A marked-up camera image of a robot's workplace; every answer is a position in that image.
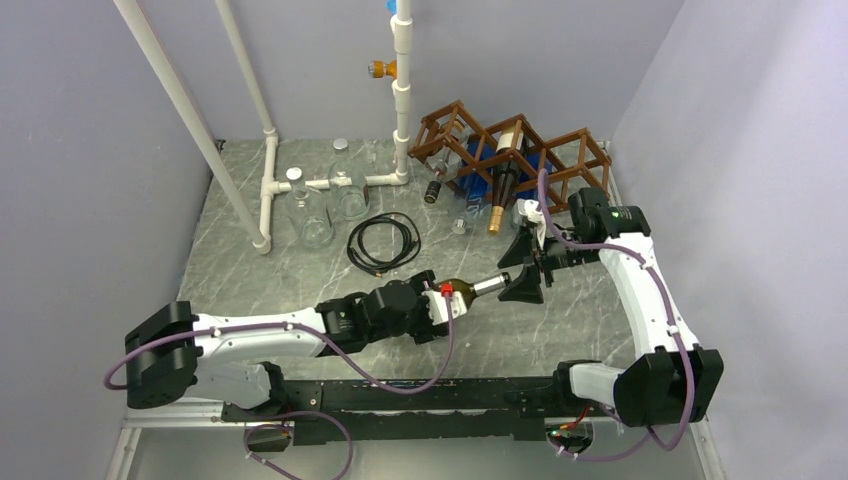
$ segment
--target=purple tubing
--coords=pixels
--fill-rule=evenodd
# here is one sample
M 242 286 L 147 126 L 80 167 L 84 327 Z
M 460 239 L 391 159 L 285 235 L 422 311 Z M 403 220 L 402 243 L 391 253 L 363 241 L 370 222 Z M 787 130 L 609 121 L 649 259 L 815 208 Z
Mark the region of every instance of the purple tubing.
M 362 375 L 366 380 L 368 380 L 372 384 L 376 385 L 377 387 L 379 387 L 383 390 L 386 390 L 388 392 L 396 393 L 396 394 L 399 394 L 399 395 L 414 395 L 416 393 L 420 393 L 420 392 L 423 392 L 424 390 L 427 390 L 428 388 L 432 387 L 433 384 L 435 384 L 436 382 L 439 381 L 439 378 L 441 378 L 441 376 L 445 373 L 445 370 L 447 369 L 448 363 L 450 362 L 450 359 L 451 359 L 451 354 L 453 353 L 455 335 L 454 335 L 454 329 L 453 329 L 453 310 L 450 308 L 450 299 L 451 299 L 452 294 L 446 293 L 444 295 L 448 298 L 448 309 L 447 309 L 447 311 L 448 311 L 448 353 L 447 353 L 447 355 L 445 355 L 444 360 L 442 360 L 442 364 L 441 364 L 441 366 L 439 366 L 439 370 L 436 372 L 436 375 L 432 379 L 425 382 L 424 384 L 422 384 L 418 387 L 415 387 L 415 388 L 397 388 L 397 387 L 387 385 L 387 384 L 377 380 L 376 377 L 374 377 L 370 373 L 366 372 L 364 369 L 362 369 L 362 367 L 357 365 L 356 362 L 354 362 L 353 359 L 350 358 L 350 356 L 348 354 L 343 352 L 342 349 L 339 348 L 339 346 L 336 345 L 335 342 L 330 340 L 329 337 L 327 337 L 323 333 L 315 330 L 314 328 L 307 327 L 306 325 L 301 325 L 299 323 L 289 323 L 289 322 L 257 323 L 257 324 L 252 324 L 252 325 L 221 327 L 217 330 L 220 331 L 221 334 L 235 333 L 235 332 L 246 332 L 246 331 L 251 331 L 251 330 L 265 330 L 265 329 L 272 329 L 272 328 L 273 329 L 282 328 L 282 329 L 286 329 L 286 330 L 288 330 L 288 329 L 300 330 L 300 331 L 306 332 L 310 335 L 314 335 L 315 337 L 319 338 L 322 342 L 327 344 L 327 346 L 329 346 L 334 352 L 336 352 L 339 355 L 339 357 L 341 357 L 342 360 L 344 360 L 348 365 L 350 365 L 350 367 L 353 368 L 358 374 Z M 180 341 L 180 340 L 186 340 L 186 339 L 194 338 L 194 337 L 201 337 L 201 336 L 204 336 L 204 335 L 212 335 L 214 333 L 215 333 L 215 329 L 207 328 L 205 330 L 196 330 L 196 331 L 191 331 L 191 332 L 183 332 L 183 333 L 177 333 L 177 334 L 174 334 L 174 335 L 168 335 L 167 337 L 162 337 L 158 340 L 154 340 L 150 343 L 146 343 L 146 344 L 136 348 L 132 352 L 126 354 L 118 363 L 113 365 L 106 372 L 106 376 L 103 378 L 103 386 L 106 387 L 109 390 L 126 390 L 127 389 L 126 385 L 119 385 L 119 384 L 112 383 L 112 377 L 115 376 L 115 373 L 118 370 L 120 370 L 121 367 L 123 367 L 124 365 L 126 365 L 127 363 L 132 361 L 135 357 L 141 355 L 144 352 L 148 352 L 148 351 L 150 351 L 150 350 L 152 350 L 156 347 L 160 347 L 162 345 L 165 345 L 165 344 L 168 344 L 168 343 L 171 343 L 171 342 L 177 342 L 177 341 Z M 345 440 L 347 441 L 347 446 L 348 446 L 347 462 L 345 463 L 345 466 L 344 466 L 344 468 L 342 468 L 341 472 L 339 472 L 338 475 L 333 477 L 333 480 L 338 480 L 338 479 L 344 477 L 345 474 L 347 474 L 347 471 L 350 469 L 351 462 L 353 461 L 353 440 L 350 437 L 350 432 L 347 431 L 347 429 L 344 427 L 344 425 L 341 424 L 341 422 L 339 422 L 335 418 L 327 415 L 326 413 L 312 412 L 312 411 L 290 412 L 290 413 L 285 413 L 285 414 L 277 415 L 277 416 L 273 416 L 273 417 L 257 417 L 257 420 L 286 420 L 286 419 L 289 419 L 289 418 L 303 417 L 303 416 L 310 416 L 310 415 L 316 416 L 316 417 L 319 417 L 319 418 L 323 418 L 324 420 L 329 421 L 330 423 L 332 423 L 333 425 L 338 427 L 339 430 L 341 430 L 342 434 L 345 436 Z M 286 478 L 289 478 L 291 480 L 301 480 L 299 477 L 296 477 L 296 476 L 290 474 L 286 470 L 283 470 L 282 468 L 277 466 L 275 463 L 265 460 L 264 458 L 260 457 L 259 455 L 253 453 L 250 450 L 250 448 L 248 446 L 248 440 L 250 439 L 250 436 L 258 430 L 267 430 L 269 428 L 277 428 L 277 429 L 280 429 L 280 430 L 286 430 L 286 428 L 283 427 L 282 425 L 276 425 L 276 424 L 258 425 L 256 427 L 253 427 L 250 430 L 248 430 L 245 433 L 245 436 L 244 436 L 244 449 L 245 449 L 245 451 L 247 451 L 248 457 L 256 460 L 257 462 L 261 463 L 262 465 L 265 465 L 266 467 L 270 468 L 271 470 L 274 470 L 275 472 L 279 473 L 280 475 L 283 475 Z
M 344 428 L 344 425 L 342 425 L 342 423 L 340 421 L 338 421 L 335 418 L 327 415 L 326 413 L 306 412 L 306 411 L 284 413 L 282 415 L 274 415 L 274 416 L 271 416 L 271 417 L 257 417 L 257 419 L 263 420 L 263 421 L 265 421 L 265 420 L 270 421 L 270 420 L 287 420 L 289 418 L 308 417 L 308 416 L 314 416 L 314 417 L 323 418 L 324 420 L 327 420 L 328 422 L 330 422 L 333 425 L 335 425 L 336 427 L 338 427 L 338 429 L 341 430 L 342 435 L 345 436 L 345 441 L 347 442 L 347 460 L 345 461 L 345 465 L 344 465 L 344 467 L 342 467 L 341 471 L 339 471 L 339 473 L 335 477 L 333 477 L 333 480 L 339 480 L 340 478 L 344 477 L 347 474 L 347 471 L 350 470 L 350 465 L 353 463 L 353 439 L 350 438 L 350 432 L 348 432 L 347 429 Z M 247 452 L 247 456 L 249 458 L 252 458 L 253 460 L 256 460 L 257 462 L 261 463 L 262 465 L 265 465 L 266 467 L 270 468 L 271 470 L 279 473 L 280 475 L 282 475 L 286 478 L 289 478 L 291 480 L 303 480 L 300 477 L 292 475 L 288 471 L 282 469 L 276 463 L 269 462 L 268 460 L 266 460 L 266 459 L 260 457 L 259 455 L 253 453 L 253 451 L 250 449 L 250 445 L 248 444 L 250 437 L 255 432 L 257 432 L 259 430 L 270 430 L 270 429 L 280 430 L 280 431 L 288 431 L 289 430 L 288 427 L 284 427 L 283 425 L 278 425 L 276 423 L 264 423 L 262 425 L 257 425 L 255 427 L 251 428 L 250 430 L 248 430 L 244 434 L 244 451 Z
M 611 245 L 607 243 L 575 243 L 566 240 L 566 238 L 562 236 L 562 232 L 560 232 L 559 229 L 556 228 L 556 225 L 554 225 L 553 218 L 551 218 L 551 212 L 548 211 L 548 205 L 545 202 L 545 199 L 548 198 L 547 185 L 548 172 L 546 170 L 541 170 L 539 172 L 539 178 L 536 184 L 538 198 L 540 199 L 539 210 L 542 212 L 542 216 L 545 217 L 547 229 L 551 232 L 551 234 L 553 234 L 554 238 L 556 238 L 559 243 L 573 250 L 615 250 L 629 257 L 632 257 L 641 265 L 645 264 L 645 258 L 642 257 L 642 255 L 627 247 L 622 247 L 621 245 Z M 645 270 L 651 276 L 651 279 L 653 279 L 654 283 L 657 285 L 657 289 L 660 291 L 663 306 L 665 307 L 665 314 L 668 318 L 668 325 L 677 325 L 677 322 L 674 320 L 674 311 L 671 308 L 671 297 L 669 297 L 668 289 L 660 278 L 659 273 L 657 273 L 657 271 L 654 270 L 653 267 L 647 267 L 645 268 Z M 678 351 L 680 351 L 680 358 L 683 359 L 683 372 L 686 376 L 686 400 L 683 403 L 683 414 L 680 416 L 680 425 L 677 429 L 677 432 L 671 438 L 671 441 L 666 444 L 659 438 L 653 428 L 648 427 L 648 435 L 645 435 L 645 437 L 639 442 L 637 442 L 633 447 L 629 448 L 628 450 L 625 450 L 624 452 L 618 455 L 597 458 L 573 456 L 573 458 L 587 462 L 611 462 L 615 460 L 620 460 L 636 452 L 639 448 L 642 447 L 642 445 L 645 444 L 645 441 L 648 438 L 653 438 L 657 445 L 659 445 L 660 448 L 662 448 L 663 450 L 670 451 L 677 447 L 677 445 L 680 443 L 680 440 L 683 438 L 683 435 L 686 433 L 686 426 L 689 424 L 689 418 L 691 418 L 692 416 L 692 407 L 695 403 L 695 375 L 692 372 L 692 362 L 689 359 L 689 355 L 685 354 L 686 346 L 683 344 L 683 339 L 680 337 L 680 334 L 675 333 L 674 335 L 672 335 L 672 338 L 674 338 L 674 343 L 677 344 L 677 349 Z

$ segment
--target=bottle cap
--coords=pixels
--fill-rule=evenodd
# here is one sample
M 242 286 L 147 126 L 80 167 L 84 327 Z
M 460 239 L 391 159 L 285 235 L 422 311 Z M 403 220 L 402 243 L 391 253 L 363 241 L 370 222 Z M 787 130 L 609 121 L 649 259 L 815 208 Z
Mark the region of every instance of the bottle cap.
M 296 182 L 296 181 L 300 180 L 301 178 L 303 178 L 303 170 L 301 170 L 298 167 L 292 167 L 292 168 L 286 170 L 286 178 L 290 182 Z
M 424 201 L 430 204 L 436 203 L 439 198 L 439 191 L 442 189 L 442 184 L 433 180 L 427 184 L 427 190 L 424 192 Z
M 453 224 L 451 225 L 451 231 L 458 235 L 462 235 L 465 233 L 467 227 L 468 223 L 465 221 L 464 218 L 457 218 L 453 221 Z
M 346 152 L 347 151 L 347 140 L 345 140 L 344 138 L 337 138 L 337 139 L 333 140 L 333 150 L 335 150 L 336 153 Z
M 453 284 L 451 283 L 443 283 L 439 291 L 442 293 L 443 297 L 447 297 L 448 295 L 453 295 Z

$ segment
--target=coiled black cable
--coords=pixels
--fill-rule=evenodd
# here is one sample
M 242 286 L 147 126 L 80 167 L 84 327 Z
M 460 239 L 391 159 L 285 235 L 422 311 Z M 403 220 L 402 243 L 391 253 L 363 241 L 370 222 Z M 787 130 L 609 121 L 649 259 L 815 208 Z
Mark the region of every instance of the coiled black cable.
M 412 228 L 396 220 L 396 216 L 405 218 Z M 381 223 L 389 224 L 397 228 L 401 235 L 400 252 L 391 260 L 380 260 L 374 258 L 367 250 L 365 250 L 365 244 L 362 242 L 362 234 L 365 233 L 365 230 L 372 225 L 378 225 Z M 359 247 L 359 250 L 354 248 L 354 240 L 356 240 L 356 245 Z M 409 215 L 400 212 L 382 213 L 364 220 L 362 223 L 354 227 L 353 231 L 350 232 L 350 236 L 347 238 L 347 258 L 350 259 L 350 263 L 354 264 L 356 268 L 363 272 L 374 275 L 375 277 L 382 277 L 383 274 L 389 270 L 406 265 L 415 259 L 420 252 L 421 233 L 418 231 L 418 227 L 415 226 L 415 222 L 409 218 Z

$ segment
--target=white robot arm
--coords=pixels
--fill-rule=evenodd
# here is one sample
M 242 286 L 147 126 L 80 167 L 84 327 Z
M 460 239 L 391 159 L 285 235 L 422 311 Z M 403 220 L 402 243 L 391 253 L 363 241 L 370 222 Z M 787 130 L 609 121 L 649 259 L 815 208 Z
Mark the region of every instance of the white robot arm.
M 508 284 L 509 276 L 498 274 L 475 285 L 485 286 L 482 294 Z M 404 282 L 388 282 L 369 294 L 351 294 L 295 312 L 248 317 L 194 314 L 188 302 L 175 302 L 127 335 L 127 352 L 174 333 L 196 336 L 151 349 L 128 362 L 127 404 L 153 408 L 193 397 L 222 400 L 245 410 L 273 411 L 288 400 L 283 374 L 277 365 L 261 360 L 335 355 L 324 339 L 348 354 L 390 336 L 407 334 L 417 344 L 445 336 L 448 308 L 453 319 L 468 308 L 461 292 L 446 297 L 436 288 L 433 272 L 427 270 Z
M 696 384 L 690 420 L 700 420 L 724 365 L 718 351 L 701 348 L 670 293 L 668 302 L 674 325 L 669 325 L 662 293 L 650 270 L 663 289 L 665 280 L 641 209 L 611 207 L 603 191 L 596 188 L 581 189 L 569 198 L 569 205 L 574 223 L 572 245 L 602 244 L 612 248 L 569 249 L 546 238 L 538 202 L 519 200 L 515 212 L 524 225 L 498 267 L 523 264 L 524 270 L 498 297 L 505 301 L 542 303 L 541 283 L 544 280 L 551 286 L 551 271 L 600 261 L 612 277 L 630 323 L 636 362 L 627 369 L 590 360 L 562 362 L 554 376 L 562 386 L 563 395 L 612 407 L 623 423 L 631 427 L 676 423 L 683 411 L 686 388 L 682 355 L 686 355 L 693 366 Z M 680 351 L 673 334 L 679 334 L 685 351 Z

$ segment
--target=wooden wine rack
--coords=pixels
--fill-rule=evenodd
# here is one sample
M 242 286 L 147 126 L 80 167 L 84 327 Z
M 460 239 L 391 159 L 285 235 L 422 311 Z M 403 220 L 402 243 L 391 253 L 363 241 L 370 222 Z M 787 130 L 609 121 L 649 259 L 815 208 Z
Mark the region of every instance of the wooden wine rack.
M 451 132 L 461 131 L 462 128 L 454 128 L 456 122 L 461 122 L 463 125 L 468 125 L 474 130 L 474 133 L 468 139 L 468 143 L 472 144 L 477 140 L 482 139 L 477 144 L 477 149 L 472 155 L 466 150 L 463 145 L 457 141 Z M 527 155 L 539 154 L 538 169 L 534 168 L 530 162 L 518 151 L 518 135 L 512 139 L 512 146 L 493 157 L 481 160 L 483 155 L 483 146 L 489 145 L 493 150 L 497 149 L 498 142 L 495 137 L 507 128 L 514 127 L 516 131 L 524 133 L 524 138 L 527 139 L 528 149 Z M 577 164 L 566 168 L 560 159 L 553 152 L 554 148 L 559 146 L 580 141 L 578 150 Z M 548 174 L 548 198 L 553 202 L 550 205 L 551 213 L 561 212 L 568 208 L 568 183 L 569 180 L 575 177 L 582 177 L 586 183 L 593 187 L 598 187 L 604 191 L 609 198 L 609 172 L 612 160 L 598 145 L 598 142 L 592 138 L 592 134 L 587 128 L 581 128 L 571 133 L 561 135 L 554 139 L 544 141 L 530 126 L 530 122 L 523 115 L 516 115 L 498 122 L 488 128 L 483 128 L 480 122 L 474 118 L 471 113 L 465 108 L 461 100 L 445 105 L 444 107 L 425 115 L 421 119 L 421 129 L 418 131 L 418 137 L 415 139 L 415 144 L 409 150 L 409 156 L 417 158 L 421 163 L 425 163 L 428 157 L 436 154 L 442 148 L 450 148 L 456 152 L 464 161 L 465 166 L 459 170 L 457 179 L 462 178 L 472 173 L 479 174 L 489 185 L 492 184 L 492 176 L 488 170 L 504 162 L 515 161 L 521 170 L 527 174 L 529 180 L 521 182 L 516 186 L 515 193 L 525 192 L 536 188 L 536 181 L 539 176 L 539 170 L 544 169 L 550 163 L 552 165 L 551 172 Z M 595 158 L 594 160 L 586 161 L 586 149 L 591 151 Z M 598 179 L 591 171 L 592 168 L 603 167 L 603 175 Z M 562 182 L 562 187 L 554 191 L 551 185 Z M 460 190 L 456 181 L 445 183 L 454 191 Z

